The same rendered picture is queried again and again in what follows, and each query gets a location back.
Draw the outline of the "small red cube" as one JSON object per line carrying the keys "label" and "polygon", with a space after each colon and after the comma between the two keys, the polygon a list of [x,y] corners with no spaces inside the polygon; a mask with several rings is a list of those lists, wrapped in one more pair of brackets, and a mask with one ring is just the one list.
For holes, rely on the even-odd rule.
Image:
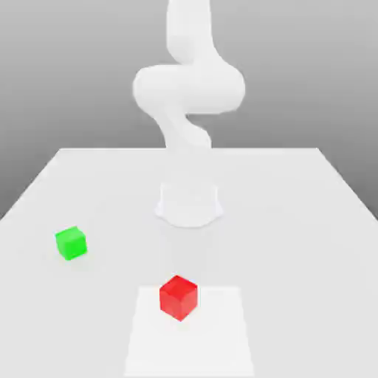
{"label": "small red cube", "polygon": [[183,321],[198,304],[198,286],[179,276],[173,276],[159,288],[159,307],[178,321]]}

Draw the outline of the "small green cube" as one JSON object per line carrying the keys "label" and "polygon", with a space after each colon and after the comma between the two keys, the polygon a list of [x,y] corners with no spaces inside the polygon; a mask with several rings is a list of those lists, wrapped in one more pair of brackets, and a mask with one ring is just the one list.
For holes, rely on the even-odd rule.
{"label": "small green cube", "polygon": [[77,226],[56,233],[55,241],[58,252],[67,261],[87,253],[86,236]]}

